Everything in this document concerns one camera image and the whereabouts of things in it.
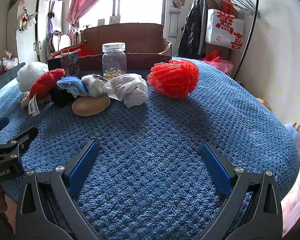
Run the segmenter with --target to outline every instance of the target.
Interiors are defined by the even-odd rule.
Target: pink plastic bag
[[[233,69],[233,64],[230,61],[227,60],[221,60],[220,62],[212,62],[212,61],[204,61],[204,63],[207,63],[208,65],[222,71],[228,76],[231,76],[231,71]]]
[[[283,217],[282,237],[294,226],[300,218],[300,171],[292,189],[281,201]]]

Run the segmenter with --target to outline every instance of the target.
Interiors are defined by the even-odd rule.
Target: white mesh bath sponge
[[[24,65],[22,68],[20,68],[17,75],[20,91],[30,91],[33,83],[48,71],[48,65],[42,62],[31,62],[28,65]]]

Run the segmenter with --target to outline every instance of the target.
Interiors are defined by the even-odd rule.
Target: white paper bag
[[[215,9],[208,10],[206,43],[241,49],[243,43],[244,21],[233,15]]]

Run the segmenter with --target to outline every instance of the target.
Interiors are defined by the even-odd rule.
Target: price tag
[[[39,111],[39,108],[37,105],[36,95],[37,94],[35,94],[34,97],[30,100],[29,106],[28,106],[29,114],[32,114],[32,117],[40,114],[40,111]]]

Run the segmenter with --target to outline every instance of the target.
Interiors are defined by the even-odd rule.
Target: red mesh bath sponge
[[[31,87],[30,90],[30,99],[37,94],[36,99],[40,101],[44,99],[48,94],[51,88],[56,86],[58,80],[65,76],[65,70],[57,68],[47,73],[44,73]]]
[[[185,59],[154,64],[148,83],[160,93],[173,99],[186,99],[198,84],[198,67]]]

